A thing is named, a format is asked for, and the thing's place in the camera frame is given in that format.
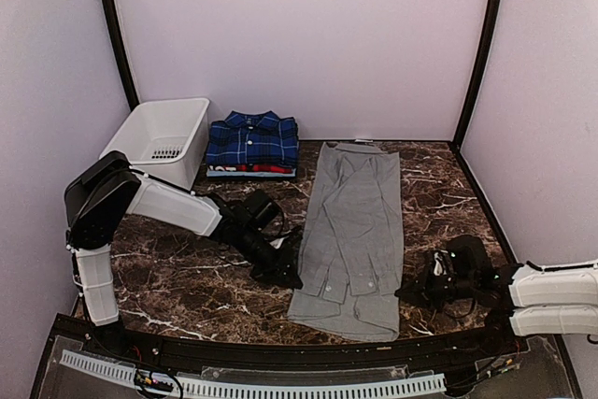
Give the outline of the light blue folded shirt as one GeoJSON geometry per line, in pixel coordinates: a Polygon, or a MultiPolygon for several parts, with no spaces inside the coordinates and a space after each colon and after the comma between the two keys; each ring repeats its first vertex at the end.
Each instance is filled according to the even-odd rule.
{"type": "Polygon", "coordinates": [[[260,173],[228,173],[228,172],[210,172],[206,170],[208,178],[294,178],[294,175],[274,175],[274,174],[260,174],[260,173]]]}

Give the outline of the black frame post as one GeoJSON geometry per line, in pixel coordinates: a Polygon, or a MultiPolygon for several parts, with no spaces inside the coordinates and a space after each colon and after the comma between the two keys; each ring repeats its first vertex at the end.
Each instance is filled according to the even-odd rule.
{"type": "Polygon", "coordinates": [[[140,105],[134,77],[129,65],[115,0],[101,0],[108,36],[127,105],[131,111],[140,105]]]}
{"type": "Polygon", "coordinates": [[[473,118],[491,52],[491,44],[499,15],[500,4],[501,0],[487,0],[480,38],[477,45],[476,58],[474,60],[471,77],[463,100],[461,114],[451,141],[451,148],[454,153],[461,152],[473,118]]]}

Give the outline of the white plastic bin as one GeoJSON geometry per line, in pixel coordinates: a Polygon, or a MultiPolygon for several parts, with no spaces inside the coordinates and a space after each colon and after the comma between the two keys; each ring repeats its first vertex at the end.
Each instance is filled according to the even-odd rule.
{"type": "Polygon", "coordinates": [[[142,103],[100,155],[117,150],[133,167],[190,190],[208,143],[209,104],[206,98],[142,103]]]}

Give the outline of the grey long sleeve shirt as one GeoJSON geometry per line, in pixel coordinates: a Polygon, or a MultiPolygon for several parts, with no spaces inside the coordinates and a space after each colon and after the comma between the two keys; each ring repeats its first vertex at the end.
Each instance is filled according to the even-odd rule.
{"type": "Polygon", "coordinates": [[[325,143],[306,213],[290,321],[360,342],[399,335],[404,229],[398,153],[325,143]]]}

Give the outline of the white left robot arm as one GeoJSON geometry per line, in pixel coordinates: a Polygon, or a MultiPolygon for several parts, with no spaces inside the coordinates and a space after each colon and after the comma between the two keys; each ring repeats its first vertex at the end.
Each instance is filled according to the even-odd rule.
{"type": "Polygon", "coordinates": [[[267,235],[265,227],[282,210],[264,191],[227,202],[215,193],[199,196],[131,166],[113,150],[96,161],[64,191],[65,243],[74,261],[74,281],[96,329],[94,340],[112,358],[132,349],[132,338],[116,323],[121,315],[110,261],[114,235],[128,215],[183,228],[236,249],[263,284],[299,290],[301,231],[267,235]]]}

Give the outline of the left black frame post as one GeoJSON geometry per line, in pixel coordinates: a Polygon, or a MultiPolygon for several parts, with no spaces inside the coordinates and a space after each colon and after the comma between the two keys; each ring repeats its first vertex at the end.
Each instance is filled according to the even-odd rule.
{"type": "Polygon", "coordinates": [[[101,0],[108,36],[127,105],[131,111],[140,105],[134,77],[129,65],[115,0],[101,0]]]}

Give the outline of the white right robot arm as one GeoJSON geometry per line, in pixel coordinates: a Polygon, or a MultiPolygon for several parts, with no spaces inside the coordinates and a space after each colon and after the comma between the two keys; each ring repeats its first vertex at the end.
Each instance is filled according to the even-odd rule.
{"type": "Polygon", "coordinates": [[[597,262],[492,264],[480,238],[459,235],[429,252],[418,275],[395,292],[402,302],[440,312],[455,302],[485,307],[477,348],[499,354],[514,336],[584,335],[597,343],[597,262]]]}

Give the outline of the black red folded shirt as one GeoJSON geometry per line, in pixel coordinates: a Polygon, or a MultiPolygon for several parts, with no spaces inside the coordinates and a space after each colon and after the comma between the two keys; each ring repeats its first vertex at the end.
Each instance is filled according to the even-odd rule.
{"type": "Polygon", "coordinates": [[[207,170],[210,172],[260,173],[274,175],[294,175],[296,171],[294,167],[271,164],[210,165],[207,170]]]}

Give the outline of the right black frame post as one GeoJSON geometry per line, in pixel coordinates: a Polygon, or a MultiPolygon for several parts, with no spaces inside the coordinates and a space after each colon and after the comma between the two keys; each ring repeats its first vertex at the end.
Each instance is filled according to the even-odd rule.
{"type": "Polygon", "coordinates": [[[491,52],[491,44],[499,15],[500,4],[501,0],[487,0],[480,38],[477,45],[476,58],[474,60],[471,77],[463,100],[461,114],[451,141],[451,148],[454,153],[461,152],[473,118],[491,52]]]}

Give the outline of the black front rail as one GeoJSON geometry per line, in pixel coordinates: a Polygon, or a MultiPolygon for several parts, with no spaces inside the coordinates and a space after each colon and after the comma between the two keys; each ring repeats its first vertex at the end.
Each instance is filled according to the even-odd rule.
{"type": "Polygon", "coordinates": [[[124,332],[124,357],[176,371],[204,367],[272,369],[279,371],[362,369],[405,365],[419,368],[468,367],[496,355],[532,352],[532,342],[542,336],[491,339],[478,328],[441,336],[398,340],[394,343],[343,345],[249,345],[160,336],[132,330],[124,332]]]}

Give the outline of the blue plaid folded shirt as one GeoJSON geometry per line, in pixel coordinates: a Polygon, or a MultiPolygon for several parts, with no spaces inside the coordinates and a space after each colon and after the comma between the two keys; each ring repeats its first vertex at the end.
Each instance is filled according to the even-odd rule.
{"type": "Polygon", "coordinates": [[[205,159],[212,165],[271,164],[296,167],[299,159],[298,125],[294,117],[273,111],[261,114],[231,112],[213,121],[205,159]]]}

